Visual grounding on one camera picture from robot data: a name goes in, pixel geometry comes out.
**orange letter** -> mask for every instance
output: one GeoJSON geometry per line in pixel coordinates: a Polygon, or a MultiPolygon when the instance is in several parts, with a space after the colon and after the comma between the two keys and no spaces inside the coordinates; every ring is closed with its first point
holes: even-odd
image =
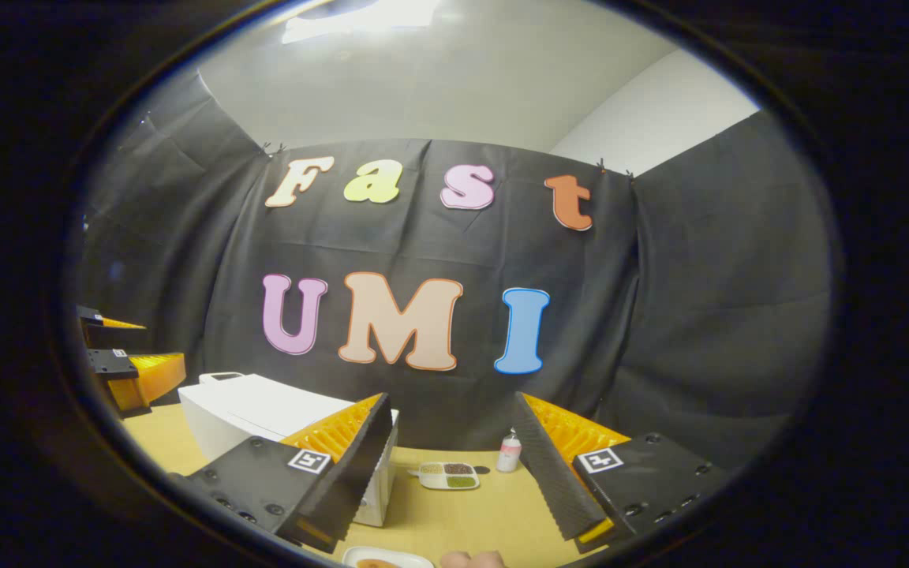
{"type": "Polygon", "coordinates": [[[567,229],[591,229],[591,217],[581,215],[581,199],[591,199],[591,192],[578,186],[574,176],[556,176],[545,180],[545,187],[552,188],[552,214],[567,229]]]}
{"type": "Polygon", "coordinates": [[[371,349],[371,330],[388,364],[394,364],[412,334],[412,353],[405,362],[415,369],[447,371],[458,360],[451,355],[451,316],[455,301],[462,297],[462,285],[454,280],[432,278],[423,282],[401,312],[388,281],[374,272],[346,276],[346,288],[353,291],[350,337],[339,348],[339,356],[351,363],[371,363],[378,353],[371,349]]]}
{"type": "Polygon", "coordinates": [[[294,159],[287,166],[286,176],[282,178],[279,189],[275,190],[275,193],[266,199],[266,207],[289,207],[293,205],[293,202],[297,200],[293,195],[293,191],[296,190],[301,193],[307,191],[307,188],[311,187],[314,177],[318,175],[318,170],[328,172],[333,165],[335,165],[335,158],[332,158],[331,155],[326,158],[294,159]]]}

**ceiling light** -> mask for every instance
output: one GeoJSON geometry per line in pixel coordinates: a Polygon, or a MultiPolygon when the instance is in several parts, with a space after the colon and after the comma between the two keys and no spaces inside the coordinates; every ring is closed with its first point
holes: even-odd
{"type": "Polygon", "coordinates": [[[365,8],[318,19],[294,17],[286,22],[282,43],[358,29],[424,28],[440,0],[378,0],[365,8]]]}

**wooden table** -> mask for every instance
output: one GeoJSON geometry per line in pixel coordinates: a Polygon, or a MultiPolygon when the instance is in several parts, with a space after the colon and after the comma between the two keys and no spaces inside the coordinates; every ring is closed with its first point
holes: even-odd
{"type": "MultiPolygon", "coordinates": [[[[180,404],[155,407],[152,413],[127,418],[124,425],[166,471],[188,475],[208,463],[195,444],[180,404]]],[[[496,462],[495,450],[443,452],[396,447],[391,463],[398,471],[385,525],[378,528],[354,522],[334,554],[313,552],[340,562],[349,547],[385,547],[419,554],[439,566],[440,557],[452,550],[469,554],[498,550],[514,568],[559,566],[581,558],[571,540],[563,542],[533,476],[521,466],[512,473],[500,473],[496,462]],[[478,489],[437,491],[423,488],[407,473],[429,461],[466,462],[486,466],[491,472],[480,475],[478,489]]]]}

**finger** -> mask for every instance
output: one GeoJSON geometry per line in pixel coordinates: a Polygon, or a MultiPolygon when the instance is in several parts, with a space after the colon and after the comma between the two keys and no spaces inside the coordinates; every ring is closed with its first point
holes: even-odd
{"type": "Polygon", "coordinates": [[[505,568],[504,559],[497,551],[481,552],[472,557],[468,568],[505,568]]]}
{"type": "Polygon", "coordinates": [[[454,551],[440,557],[440,568],[469,568],[469,555],[454,551]]]}

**white appliance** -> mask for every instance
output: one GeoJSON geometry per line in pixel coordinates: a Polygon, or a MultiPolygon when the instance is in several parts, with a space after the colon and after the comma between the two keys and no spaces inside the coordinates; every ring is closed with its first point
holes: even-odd
{"type": "MultiPolygon", "coordinates": [[[[251,435],[278,442],[298,429],[353,402],[285,385],[260,375],[207,373],[199,384],[178,389],[188,427],[210,461],[251,435]]],[[[378,467],[353,519],[363,525],[382,526],[388,510],[395,471],[391,449],[398,438],[398,410],[392,410],[392,432],[378,467]]]]}

